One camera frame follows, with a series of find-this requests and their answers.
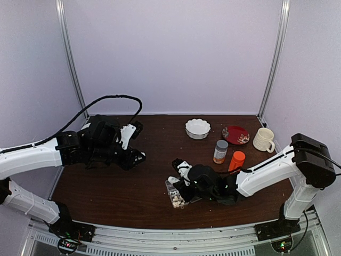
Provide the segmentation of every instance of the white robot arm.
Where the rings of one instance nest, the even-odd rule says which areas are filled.
[[[299,218],[317,192],[336,178],[326,145],[303,134],[295,134],[292,143],[268,160],[248,169],[232,170],[222,178],[209,166],[191,166],[181,159],[173,161],[180,181],[168,179],[186,202],[195,196],[233,205],[244,197],[281,180],[297,176],[298,184],[280,209],[275,222],[256,225],[258,240],[289,235],[300,230]]]
[[[144,153],[129,147],[142,131],[139,122],[120,128],[117,121],[94,116],[79,132],[63,132],[42,145],[33,143],[0,150],[0,204],[7,205],[46,222],[53,233],[77,239],[78,232],[93,234],[91,225],[72,221],[67,207],[45,200],[23,189],[9,177],[42,167],[66,166],[75,163],[115,163],[129,170],[145,160]],[[91,235],[84,235],[91,240]]]

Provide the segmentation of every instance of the ceramic mug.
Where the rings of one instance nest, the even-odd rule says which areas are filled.
[[[260,151],[268,151],[272,153],[275,150],[275,143],[273,143],[274,134],[268,128],[259,128],[254,138],[253,145]]]

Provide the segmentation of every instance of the white scalloped bowl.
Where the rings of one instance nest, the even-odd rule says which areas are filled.
[[[186,123],[187,135],[195,140],[202,140],[208,136],[211,125],[202,119],[192,119]]]

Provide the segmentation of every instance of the metal base platform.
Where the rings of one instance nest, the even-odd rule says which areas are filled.
[[[304,243],[300,245],[300,247],[302,246],[301,249],[307,252],[307,248],[310,248],[309,252],[312,253],[309,255],[330,256],[318,216],[315,211],[308,212],[307,216],[309,235],[307,234]],[[294,244],[299,240],[305,229],[304,217],[300,219],[299,224],[301,231],[293,234]],[[95,226],[93,242],[84,242],[74,254],[75,256],[264,256],[277,254],[274,250],[272,250],[274,254],[257,253],[257,248],[263,250],[266,247],[271,247],[271,241],[259,242],[254,225],[186,230]],[[56,249],[57,242],[58,238],[49,233],[48,228],[43,223],[31,220],[29,234],[21,255],[60,255]],[[300,251],[298,248],[291,255],[296,255],[296,253],[298,253],[297,255],[308,255],[302,254],[302,252],[300,254]]]

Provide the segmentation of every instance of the red decorative plate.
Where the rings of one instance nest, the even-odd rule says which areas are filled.
[[[243,127],[230,125],[223,129],[223,137],[229,143],[243,145],[249,142],[250,134]]]

